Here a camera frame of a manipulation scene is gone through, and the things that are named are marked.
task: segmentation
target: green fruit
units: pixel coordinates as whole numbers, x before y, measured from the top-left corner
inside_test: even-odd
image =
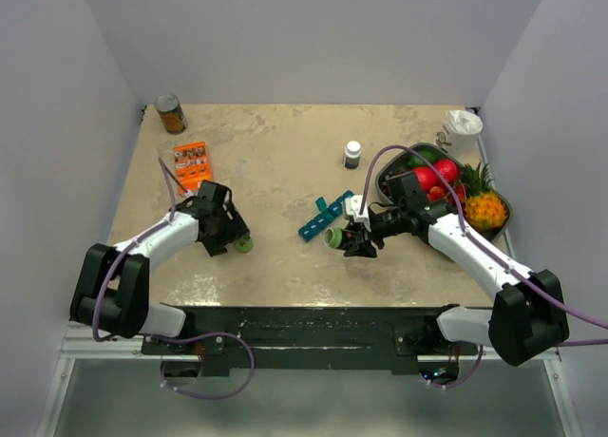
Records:
[[[250,237],[242,237],[233,242],[235,250],[242,254],[248,254],[254,249],[254,242]]]
[[[430,164],[434,164],[435,162],[437,162],[437,157],[435,157],[435,154],[430,150],[417,150],[416,152],[418,152],[425,159],[427,159],[430,162]],[[418,166],[426,166],[426,165],[427,165],[426,163],[424,163],[422,160],[420,160],[416,156],[412,155],[408,159],[408,166],[410,168],[416,168]]]

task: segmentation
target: teal toy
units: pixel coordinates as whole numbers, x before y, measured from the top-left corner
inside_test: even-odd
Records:
[[[323,197],[317,199],[314,203],[316,204],[316,208],[319,210],[320,214],[297,230],[297,233],[306,242],[314,238],[319,233],[322,233],[325,228],[330,226],[335,219],[342,215],[342,201],[352,196],[354,196],[354,193],[351,190],[347,190],[344,192],[344,195],[329,206]]]

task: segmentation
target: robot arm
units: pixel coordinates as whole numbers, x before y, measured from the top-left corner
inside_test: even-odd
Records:
[[[157,226],[160,224],[164,226],[147,237],[144,232],[114,246],[95,244],[88,249],[70,306],[71,320],[92,325],[102,283],[119,260],[111,277],[120,277],[119,286],[105,293],[99,328],[122,337],[140,333],[176,337],[186,314],[164,304],[149,303],[150,273],[195,242],[201,242],[210,257],[226,253],[229,243],[235,243],[243,253],[253,246],[249,228],[232,203],[231,190],[211,181],[204,181],[196,196],[177,204],[172,220],[167,213]],[[135,247],[125,255],[124,250],[132,243]]]
[[[344,250],[345,257],[377,257],[375,244],[384,248],[384,238],[411,233],[453,259],[484,289],[494,302],[491,310],[452,307],[441,313],[437,325],[445,340],[492,346],[512,366],[559,345],[569,335],[566,315],[532,293],[516,277],[517,271],[563,302],[561,285],[549,271],[533,272],[494,247],[468,224],[466,229],[478,242],[503,259],[504,270],[465,236],[458,216],[443,200],[428,202],[413,173],[388,180],[395,207],[375,214],[361,212],[361,197],[345,200],[345,230],[330,229],[325,241]]]

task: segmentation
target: orange box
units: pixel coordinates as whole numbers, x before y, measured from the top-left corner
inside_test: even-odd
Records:
[[[175,173],[178,181],[193,193],[197,193],[203,181],[212,181],[211,163],[205,141],[192,142],[173,148]]]

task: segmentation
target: tabletop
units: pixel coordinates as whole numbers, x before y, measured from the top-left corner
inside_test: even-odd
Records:
[[[363,191],[375,153],[388,144],[432,143],[451,105],[185,104],[188,128],[170,135],[145,110],[110,242],[131,238],[168,210],[157,157],[173,169],[173,147],[207,142],[214,180],[233,190],[254,250],[210,258],[202,244],[169,258],[150,277],[150,299],[181,306],[489,306],[482,289],[447,257],[410,235],[386,239],[378,258],[344,258],[297,230],[346,190]],[[359,167],[346,169],[348,141]],[[381,167],[398,152],[390,151]],[[477,150],[459,160],[475,163]],[[370,190],[369,202],[377,200]],[[344,227],[336,220],[332,226]]]

